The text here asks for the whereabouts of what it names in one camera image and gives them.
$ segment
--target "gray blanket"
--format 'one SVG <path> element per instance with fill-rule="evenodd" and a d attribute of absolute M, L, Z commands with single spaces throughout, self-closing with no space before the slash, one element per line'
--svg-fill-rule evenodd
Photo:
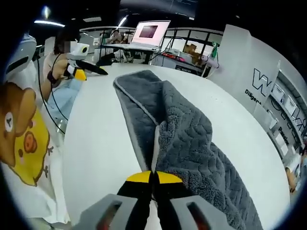
<path fill-rule="evenodd" d="M 224 212 L 233 228 L 262 229 L 247 189 L 211 142 L 211 122 L 198 108 L 149 70 L 118 77 L 114 85 L 142 170 L 151 168 L 160 125 L 156 169 L 180 177 L 193 194 Z"/>

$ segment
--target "black cable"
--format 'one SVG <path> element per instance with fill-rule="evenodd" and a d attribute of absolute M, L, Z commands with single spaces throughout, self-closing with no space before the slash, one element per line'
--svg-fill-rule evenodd
<path fill-rule="evenodd" d="M 49 110 L 48 110 L 48 108 L 47 108 L 47 105 L 46 105 L 46 103 L 45 103 L 45 99 L 44 99 L 43 93 L 42 93 L 42 87 L 41 87 L 41 84 L 40 84 L 40 73 L 39 73 L 39 61 L 38 61 L 38 59 L 37 59 L 37 70 L 38 70 L 38 71 L 37 71 L 37 74 L 38 74 L 38 86 L 39 86 L 39 91 L 40 91 L 40 95 L 41 95 L 41 97 L 42 97 L 43 103 L 44 103 L 44 105 L 45 105 L 45 108 L 47 109 L 47 112 L 48 112 L 48 114 L 49 114 L 51 120 L 53 121 L 53 123 L 56 125 L 56 127 L 57 127 L 63 134 L 65 134 L 65 132 L 64 132 L 62 129 L 60 129 L 60 127 L 57 125 L 57 123 L 53 120 L 53 118 L 52 118 L 52 116 L 51 116 L 51 114 L 50 114 L 50 112 L 49 112 Z"/>
<path fill-rule="evenodd" d="M 156 56 L 154 56 L 154 57 L 153 57 L 152 59 L 150 59 L 148 62 L 150 62 L 150 61 L 152 61 L 153 59 L 155 59 L 158 55 L 164 53 L 164 52 L 167 50 L 167 47 L 168 47 L 168 45 L 171 43 L 172 39 L 173 39 L 173 38 L 171 38 L 171 39 L 169 40 L 169 42 L 168 42 L 168 44 L 167 44 L 167 46 L 166 46 L 166 48 L 165 48 L 164 51 L 157 53 Z"/>
<path fill-rule="evenodd" d="M 52 68 L 51 68 L 51 73 L 53 72 L 53 67 L 54 67 L 54 65 L 56 64 L 56 61 L 57 61 L 57 59 L 59 58 L 59 56 L 60 56 L 61 54 L 59 54 L 57 57 L 56 57 L 56 59 L 54 60 L 54 62 L 53 62 L 53 65 L 52 65 Z M 54 98 L 54 95 L 53 95 L 53 91 L 52 91 L 52 83 L 50 83 L 51 84 L 51 94 L 52 94 L 52 98 L 53 98 L 53 100 L 54 100 L 54 103 L 56 104 L 56 107 L 58 108 L 58 110 L 59 110 L 59 112 L 62 114 L 62 116 L 68 121 L 68 119 L 66 118 L 66 116 L 64 116 L 64 114 L 62 113 L 62 111 L 59 109 L 59 107 L 58 107 L 58 104 L 57 104 L 57 102 L 56 102 L 56 99 Z"/>

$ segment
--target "gray towel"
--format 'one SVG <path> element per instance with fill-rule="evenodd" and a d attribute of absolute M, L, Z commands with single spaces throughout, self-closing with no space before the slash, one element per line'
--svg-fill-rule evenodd
<path fill-rule="evenodd" d="M 149 70 L 118 77 L 114 85 L 142 170 L 150 169 L 160 125 L 156 169 L 180 177 L 193 194 L 224 212 L 233 228 L 262 229 L 247 189 L 211 142 L 211 122 L 198 108 Z"/>

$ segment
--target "ceiling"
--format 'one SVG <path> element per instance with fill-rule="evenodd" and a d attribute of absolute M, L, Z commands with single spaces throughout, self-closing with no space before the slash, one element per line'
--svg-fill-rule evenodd
<path fill-rule="evenodd" d="M 306 23 L 306 13 L 297 3 L 268 4 L 260 0 L 199 0 L 195 20 L 151 9 L 148 7 L 127 8 L 120 5 L 120 0 L 107 3 L 70 1 L 50 1 L 46 5 L 51 9 L 48 20 L 65 25 L 75 24 L 79 29 L 118 25 L 126 16 L 123 26 L 135 27 L 139 21 L 172 20 L 170 27 L 200 27 L 223 31 L 226 24 L 248 29 L 256 37 L 283 54 L 303 75 L 307 81 L 306 42 L 302 33 Z M 102 21 L 86 23 L 84 18 L 100 16 Z M 50 36 L 55 36 L 60 28 L 34 24 L 30 34 L 38 44 Z"/>

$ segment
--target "white table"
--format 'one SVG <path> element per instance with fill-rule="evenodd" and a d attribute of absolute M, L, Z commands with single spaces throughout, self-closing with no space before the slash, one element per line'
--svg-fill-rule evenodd
<path fill-rule="evenodd" d="M 114 193 L 137 172 L 137 163 L 113 80 L 150 69 L 204 112 L 213 142 L 239 172 L 263 228 L 271 229 L 289 207 L 282 161 L 268 135 L 230 94 L 210 80 L 157 66 L 113 64 L 108 76 L 89 77 L 75 100 L 65 136 L 63 187 L 72 224 L 83 210 Z"/>

